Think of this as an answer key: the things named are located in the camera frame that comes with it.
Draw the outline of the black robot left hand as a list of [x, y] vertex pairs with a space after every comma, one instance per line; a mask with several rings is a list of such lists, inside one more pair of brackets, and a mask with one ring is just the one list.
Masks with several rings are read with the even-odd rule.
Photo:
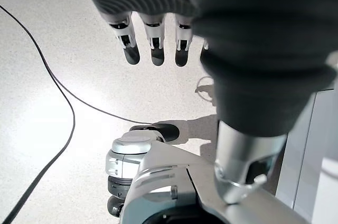
[[192, 19], [205, 39], [201, 63], [214, 80], [218, 144], [215, 183], [237, 203], [259, 187], [284, 136], [335, 70], [337, 0], [92, 0], [107, 21], [136, 11]]

